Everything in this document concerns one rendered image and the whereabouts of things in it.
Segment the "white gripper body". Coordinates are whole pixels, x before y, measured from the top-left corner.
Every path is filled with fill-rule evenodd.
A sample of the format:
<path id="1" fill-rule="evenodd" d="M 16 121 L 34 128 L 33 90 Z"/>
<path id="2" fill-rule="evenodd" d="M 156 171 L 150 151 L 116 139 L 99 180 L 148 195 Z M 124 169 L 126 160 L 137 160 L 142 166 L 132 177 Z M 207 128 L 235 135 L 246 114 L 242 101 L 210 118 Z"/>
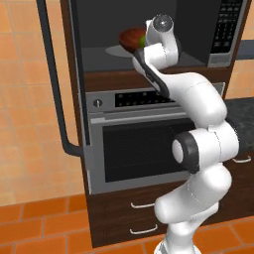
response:
<path id="1" fill-rule="evenodd" d="M 146 21 L 145 46 L 151 46 L 157 43 L 157 34 L 152 20 Z"/>

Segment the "grey microwave turntable plate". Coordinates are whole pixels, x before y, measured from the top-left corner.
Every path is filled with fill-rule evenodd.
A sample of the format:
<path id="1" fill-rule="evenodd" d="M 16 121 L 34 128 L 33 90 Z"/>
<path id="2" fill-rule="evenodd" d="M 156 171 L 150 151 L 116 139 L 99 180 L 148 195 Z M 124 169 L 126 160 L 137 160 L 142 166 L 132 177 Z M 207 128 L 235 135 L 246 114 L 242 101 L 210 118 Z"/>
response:
<path id="1" fill-rule="evenodd" d="M 114 57 L 118 57 L 118 58 L 131 59 L 133 57 L 133 54 L 126 51 L 121 45 L 108 47 L 108 48 L 105 49 L 105 51 L 109 55 L 114 56 Z"/>

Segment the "grey microwave oven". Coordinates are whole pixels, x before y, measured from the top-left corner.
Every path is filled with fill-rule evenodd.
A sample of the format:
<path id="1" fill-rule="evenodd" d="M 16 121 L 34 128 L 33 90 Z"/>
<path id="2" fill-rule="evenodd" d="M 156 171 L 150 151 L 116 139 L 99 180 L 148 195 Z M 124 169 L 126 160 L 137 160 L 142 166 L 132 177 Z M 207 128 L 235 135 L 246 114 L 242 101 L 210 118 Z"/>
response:
<path id="1" fill-rule="evenodd" d="M 131 59 L 109 55 L 121 32 L 144 28 L 167 14 L 182 53 L 178 66 L 223 67 L 231 63 L 247 0 L 76 0 L 83 69 L 127 70 Z"/>

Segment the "microwave door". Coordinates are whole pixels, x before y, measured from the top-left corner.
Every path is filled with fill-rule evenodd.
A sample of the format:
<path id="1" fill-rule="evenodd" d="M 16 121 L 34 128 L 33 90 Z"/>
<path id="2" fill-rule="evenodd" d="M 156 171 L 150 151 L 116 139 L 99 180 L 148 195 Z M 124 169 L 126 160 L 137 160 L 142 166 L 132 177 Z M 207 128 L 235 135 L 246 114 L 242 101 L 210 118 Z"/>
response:
<path id="1" fill-rule="evenodd" d="M 89 135 L 89 124 L 88 124 L 88 117 L 87 117 L 85 83 L 84 83 L 84 76 L 83 76 L 82 54 L 81 54 L 76 0 L 68 0 L 68 8 L 69 8 L 69 20 L 70 20 L 70 28 L 71 28 L 77 91 L 78 91 L 78 103 L 79 103 L 79 109 L 80 109 L 80 121 L 81 121 L 81 131 L 82 131 L 82 139 L 83 139 L 82 143 L 84 146 L 89 146 L 90 135 Z"/>

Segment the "oven door with dark window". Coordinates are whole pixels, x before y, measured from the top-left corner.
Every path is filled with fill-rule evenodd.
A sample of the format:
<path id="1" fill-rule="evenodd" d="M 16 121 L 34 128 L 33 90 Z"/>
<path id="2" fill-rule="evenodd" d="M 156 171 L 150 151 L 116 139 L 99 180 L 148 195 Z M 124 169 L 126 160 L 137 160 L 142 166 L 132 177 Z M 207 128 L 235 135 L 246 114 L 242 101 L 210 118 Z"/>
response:
<path id="1" fill-rule="evenodd" d="M 92 165 L 89 192 L 92 194 L 184 181 L 189 173 L 172 153 L 175 137 L 192 130 L 188 118 L 114 119 L 91 125 Z"/>

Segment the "dark brown wooden cabinet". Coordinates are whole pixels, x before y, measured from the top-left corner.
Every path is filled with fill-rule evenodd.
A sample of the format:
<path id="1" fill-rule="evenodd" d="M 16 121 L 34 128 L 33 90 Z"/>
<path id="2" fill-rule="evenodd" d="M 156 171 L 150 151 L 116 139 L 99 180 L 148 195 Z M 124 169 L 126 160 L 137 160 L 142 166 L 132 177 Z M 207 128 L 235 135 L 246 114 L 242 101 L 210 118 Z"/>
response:
<path id="1" fill-rule="evenodd" d="M 83 184 L 88 188 L 87 181 L 87 161 L 85 155 L 91 150 L 89 146 L 84 146 L 82 141 L 82 131 L 81 131 L 81 121 L 80 121 L 80 109 L 78 103 L 78 91 L 77 91 L 77 82 L 76 82 L 76 73 L 74 67 L 74 56 L 73 56 L 73 46 L 72 46 L 72 37 L 70 34 L 70 20 L 69 20 L 69 8 L 68 0 L 61 0 L 62 15 L 63 15 L 63 29 L 64 29 L 64 38 L 66 43 L 66 52 L 67 52 L 67 61 L 70 74 L 70 85 L 73 98 L 73 107 L 77 128 L 77 137 L 78 137 L 78 146 L 85 148 L 86 150 L 82 153 L 81 156 L 81 165 L 82 165 L 82 175 L 83 175 Z M 111 90 L 126 90 L 126 89 L 136 89 L 136 88 L 148 88 L 148 84 L 134 73 L 132 70 L 119 70 L 119 71 L 100 71 L 100 72 L 88 72 L 84 75 L 85 83 L 85 94 L 88 92 L 98 92 L 98 91 L 111 91 Z M 245 138 L 250 142 L 254 142 L 254 134 L 246 133 Z M 240 155 L 246 154 L 247 152 L 254 152 L 254 145 L 247 145 L 243 149 Z M 88 201 L 91 194 L 89 190 L 85 192 L 86 201 Z M 100 219 L 92 216 L 87 209 L 88 219 L 89 219 L 89 228 L 90 220 Z M 223 215 L 219 211 L 218 214 L 211 217 L 207 224 L 214 224 L 219 222 L 225 222 L 229 220 L 224 220 Z"/>

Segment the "stainless steel oven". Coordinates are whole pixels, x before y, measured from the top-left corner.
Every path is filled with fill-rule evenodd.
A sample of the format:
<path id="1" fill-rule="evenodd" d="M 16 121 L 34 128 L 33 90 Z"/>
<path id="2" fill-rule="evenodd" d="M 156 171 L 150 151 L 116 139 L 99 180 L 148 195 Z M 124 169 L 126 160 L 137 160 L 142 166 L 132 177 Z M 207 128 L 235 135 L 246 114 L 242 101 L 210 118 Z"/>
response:
<path id="1" fill-rule="evenodd" d="M 185 181 L 188 171 L 172 154 L 175 137 L 194 128 L 175 103 L 153 88 L 86 94 L 91 194 Z"/>

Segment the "dark brown drawer front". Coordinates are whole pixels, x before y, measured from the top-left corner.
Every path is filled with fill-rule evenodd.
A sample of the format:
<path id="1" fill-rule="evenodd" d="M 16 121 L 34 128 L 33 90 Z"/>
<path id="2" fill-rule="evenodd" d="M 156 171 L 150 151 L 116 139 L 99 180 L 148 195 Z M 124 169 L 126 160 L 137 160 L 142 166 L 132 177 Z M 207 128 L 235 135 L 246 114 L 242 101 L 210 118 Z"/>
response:
<path id="1" fill-rule="evenodd" d="M 220 203 L 220 212 L 224 220 L 232 220 L 254 215 L 254 152 L 247 152 L 235 159 L 252 161 L 245 164 L 236 164 L 232 160 L 224 166 L 232 176 L 232 185 Z"/>
<path id="2" fill-rule="evenodd" d="M 100 219 L 114 219 L 125 216 L 150 216 L 154 214 L 154 207 L 134 209 L 130 203 L 155 203 L 158 197 L 174 190 L 182 183 L 168 183 L 91 195 L 87 201 L 87 208 L 92 216 Z"/>
<path id="3" fill-rule="evenodd" d="M 129 231 L 130 228 L 134 231 L 146 230 L 153 228 L 155 224 L 158 224 L 158 229 L 151 233 L 133 235 Z M 138 216 L 90 220 L 90 235 L 93 248 L 164 234 L 166 230 L 167 226 L 159 222 L 155 217 Z"/>

